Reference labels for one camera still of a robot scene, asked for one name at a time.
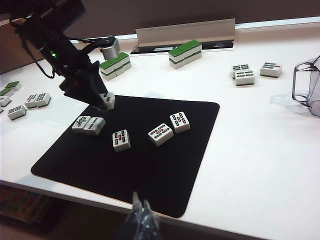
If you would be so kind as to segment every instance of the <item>black cable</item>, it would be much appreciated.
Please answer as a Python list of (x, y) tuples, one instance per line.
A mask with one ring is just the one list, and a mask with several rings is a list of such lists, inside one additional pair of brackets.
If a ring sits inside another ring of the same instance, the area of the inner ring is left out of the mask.
[[(21, 25), (20, 24), (16, 24), (14, 23), (15, 19), (10, 17), (9, 18), (9, 23), (11, 26), (13, 26), (14, 28), (18, 28), (20, 27)], [(38, 68), (40, 69), (40, 71), (47, 77), (47, 78), (50, 78), (50, 79), (54, 79), (55, 78), (55, 69), (52, 67), (52, 76), (49, 76), (45, 70), (40, 66), (40, 64), (37, 62), (37, 60), (35, 59), (34, 55), (32, 54), (32, 52), (30, 51), (29, 47), (28, 47), (28, 44), (27, 44), (27, 41), (25, 38), (21, 37), (19, 35), (21, 41), (22, 41), (22, 48), (26, 51), (26, 53), (33, 59), (33, 62), (38, 66)]]
[(35, 59), (34, 55), (32, 54), (32, 52), (30, 51), (27, 41), (25, 38), (20, 37), (22, 40), (22, 48), (26, 51), (27, 54), (29, 54), (29, 56), (33, 59), (34, 63), (38, 66), (38, 68), (40, 69), (40, 71), (47, 77), (50, 79), (54, 79), (55, 78), (55, 69), (52, 67), (52, 76), (49, 76), (45, 70), (40, 66), (40, 64), (37, 62), (37, 60)]

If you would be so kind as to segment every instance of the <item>black mat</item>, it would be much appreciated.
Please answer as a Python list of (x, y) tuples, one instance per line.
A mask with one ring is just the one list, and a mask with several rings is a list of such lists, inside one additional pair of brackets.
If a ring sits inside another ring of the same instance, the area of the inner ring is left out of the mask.
[[(161, 123), (173, 130), (169, 115), (180, 111), (191, 129), (154, 145), (148, 132)], [(127, 203), (137, 191), (154, 211), (178, 218), (186, 210), (218, 111), (213, 102), (116, 96), (114, 110), (102, 113), (88, 106), (81, 114), (104, 117), (100, 135), (75, 134), (70, 126), (31, 172)], [(123, 129), (131, 149), (115, 152), (112, 133)]]

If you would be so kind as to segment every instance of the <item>mahjong tile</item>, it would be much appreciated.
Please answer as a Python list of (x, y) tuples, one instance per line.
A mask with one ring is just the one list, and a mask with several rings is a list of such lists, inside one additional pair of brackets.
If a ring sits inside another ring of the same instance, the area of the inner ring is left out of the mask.
[(83, 131), (88, 135), (99, 135), (105, 124), (106, 121), (103, 117), (92, 117), (85, 125)]
[(71, 127), (72, 131), (76, 134), (84, 133), (84, 128), (90, 119), (91, 116), (79, 116)]
[(190, 123), (183, 111), (172, 114), (169, 118), (176, 134), (190, 129)]
[(160, 124), (148, 133), (149, 139), (156, 145), (160, 146), (174, 136), (170, 127), (165, 123)]
[(112, 142), (116, 152), (131, 148), (129, 134), (126, 129), (114, 132), (112, 134)]

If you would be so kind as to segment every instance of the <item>green-backed mahjong tile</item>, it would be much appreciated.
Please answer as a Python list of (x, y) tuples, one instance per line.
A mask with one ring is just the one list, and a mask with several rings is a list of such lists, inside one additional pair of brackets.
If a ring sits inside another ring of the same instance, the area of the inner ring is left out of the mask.
[(201, 42), (193, 39), (193, 40), (189, 41), (188, 44), (190, 44), (192, 46), (192, 48), (195, 48), (195, 47), (200, 46)]
[(119, 57), (115, 57), (115, 58), (108, 60), (108, 62), (112, 63), (113, 65), (119, 63), (120, 61), (121, 61), (121, 59)]
[(108, 73), (108, 74), (105, 74), (103, 71), (100, 71), (100, 73), (102, 73), (103, 75), (105, 75), (105, 76), (109, 76), (109, 75), (111, 75), (111, 74), (113, 74), (113, 73), (115, 73), (115, 71), (111, 71), (110, 73)]
[(178, 64), (178, 63), (181, 63), (183, 61), (183, 59), (180, 61), (173, 61), (171, 58), (169, 58), (169, 61), (171, 61), (173, 64)]
[(126, 57), (129, 57), (129, 55), (124, 52), (119, 52), (118, 59), (122, 60), (122, 59), (125, 59)]
[(179, 55), (181, 55), (181, 54), (183, 54), (183, 53), (184, 53), (184, 52), (181, 51), (181, 50), (179, 49), (179, 47), (174, 48), (174, 49), (172, 49), (172, 50), (170, 50), (170, 51), (168, 52), (168, 54), (170, 54), (170, 55), (173, 56), (173, 57), (177, 57), (177, 56), (179, 56)]
[(19, 81), (9, 82), (4, 88), (6, 88), (6, 89), (14, 88), (14, 87), (17, 86), (18, 84), (19, 84)]
[(110, 67), (112, 67), (112, 63), (109, 61), (105, 61), (100, 64), (100, 68), (102, 68), (103, 70), (108, 69)]
[(180, 46), (178, 46), (177, 48), (179, 48), (181, 51), (183, 51), (184, 53), (193, 49), (192, 45), (189, 44), (189, 42), (186, 42)]
[(192, 54), (192, 55), (194, 56), (194, 55), (197, 55), (197, 54), (199, 54), (199, 53), (201, 53), (201, 50), (200, 50), (200, 51), (195, 52), (195, 53), (194, 53), (194, 54)]
[(7, 94), (10, 91), (12, 91), (11, 88), (5, 88), (2, 91), (0, 91), (0, 96), (3, 96), (3, 95)]

